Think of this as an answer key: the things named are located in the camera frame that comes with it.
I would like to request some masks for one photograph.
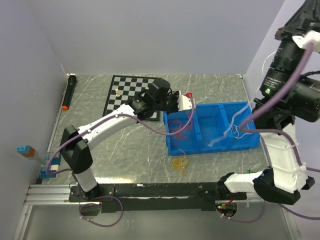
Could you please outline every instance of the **white cable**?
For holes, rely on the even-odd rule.
[[[232,129],[235,127],[235,129],[236,129],[236,131],[235,132],[232,132],[233,134],[235,134],[235,133],[238,133],[238,135],[237,136],[234,136],[233,134],[233,138],[235,138],[235,139],[242,139],[245,135],[252,135],[253,133],[251,132],[251,133],[244,133],[242,136],[240,136],[240,132],[239,132],[239,126],[236,126],[236,125],[232,125]]]
[[[269,56],[267,56],[267,57],[265,58],[265,60],[263,61],[262,69],[261,69],[261,72],[262,72],[262,76],[263,76],[263,77],[265,76],[265,74],[264,74],[264,67],[265,67],[265,64],[266,64],[268,58],[270,58],[270,57],[271,57],[273,54],[275,54],[276,52],[277,52],[277,51],[274,51],[273,53],[271,53],[271,54],[270,54]],[[220,137],[218,137],[218,138],[213,139],[213,140],[208,144],[209,147],[212,147],[215,143],[220,142],[220,141],[222,141],[223,139],[225,139],[225,138],[227,137],[228,132],[230,132],[230,130],[233,128],[233,125],[234,125],[236,116],[238,116],[239,114],[242,114],[242,113],[250,106],[250,104],[254,102],[254,99],[255,99],[255,97],[256,97],[256,95],[257,95],[257,92],[259,91],[260,87],[261,87],[261,86],[259,86],[259,87],[256,89],[256,91],[254,92],[253,98],[252,98],[243,108],[241,108],[238,112],[236,112],[236,113],[232,116],[230,125],[229,125],[229,127],[223,132],[223,135],[220,136]]]
[[[264,71],[264,68],[265,68],[265,64],[266,64],[266,61],[268,60],[268,58],[270,58],[273,54],[275,54],[277,51],[274,51],[273,53],[271,53],[269,56],[267,56],[262,64],[262,69],[261,69],[261,72],[262,72],[262,76],[264,77],[265,76],[265,71]]]

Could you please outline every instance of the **blue bin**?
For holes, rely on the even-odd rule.
[[[234,127],[224,136],[224,132],[230,126],[233,115],[242,109],[248,102],[224,102],[211,104],[197,104],[193,121],[182,133],[166,137],[166,145],[169,155],[216,153],[223,151],[235,151],[256,148],[260,142],[260,135],[244,134],[236,132]],[[248,107],[234,119],[234,125],[240,123],[251,114]],[[163,113],[163,122],[167,133],[176,132],[186,124],[190,111]],[[250,122],[246,128],[255,129],[254,122]],[[210,145],[212,140],[219,139]]]

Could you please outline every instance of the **chessboard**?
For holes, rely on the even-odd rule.
[[[123,76],[113,75],[109,93],[106,98],[103,117],[117,110],[126,101],[140,93],[142,89],[146,88],[148,84],[151,84],[157,77],[146,77],[146,76]],[[120,96],[116,96],[116,89],[120,93]],[[145,121],[160,121],[160,112],[156,111]]]

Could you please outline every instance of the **table surface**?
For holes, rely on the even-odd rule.
[[[76,128],[102,117],[113,75],[77,75],[68,111],[59,116],[51,150],[59,147],[63,130],[69,125]],[[214,74],[143,74],[136,76],[160,77],[171,83],[171,88],[190,91],[197,104],[247,101],[240,75]],[[165,132],[160,122],[148,122]],[[140,124],[127,127],[101,142],[91,151],[92,171],[98,183],[195,183],[217,182],[229,172],[264,170],[267,161],[261,146],[241,151],[188,155],[186,174],[171,167],[174,156],[168,156],[165,137]],[[62,159],[60,169],[67,168]],[[43,184],[69,184],[69,172],[56,178],[44,179]]]

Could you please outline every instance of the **gray wall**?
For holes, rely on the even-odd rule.
[[[77,74],[244,74],[284,2],[26,1]]]
[[[8,240],[40,167],[16,147],[46,150],[66,80],[24,0],[1,1],[0,32],[0,238]]]
[[[279,27],[282,27],[287,20],[296,12],[296,10],[303,4],[304,0],[286,0],[275,18],[270,30],[268,31],[265,39],[263,40],[259,50],[257,51],[250,67],[248,68],[245,76],[245,85],[253,96],[253,93],[257,87],[261,84],[263,77],[261,74],[261,66],[264,59],[277,50],[280,42],[274,39],[274,34]],[[272,57],[266,63],[265,71],[270,66]],[[307,71],[317,71],[320,69],[320,54],[313,53],[309,63],[305,69]],[[320,149],[319,149],[319,137],[320,137],[320,122],[309,123],[300,119],[296,121],[296,134],[300,143],[299,151],[302,160],[307,163],[307,166],[320,169]],[[299,200],[292,209],[298,213],[320,217],[319,204],[320,197],[320,175],[312,172],[308,172],[310,176],[313,176],[316,181],[316,185],[308,191],[301,192],[301,200]],[[302,235],[303,240],[315,240],[319,239],[319,221],[305,220],[296,217],[296,223],[298,229]]]

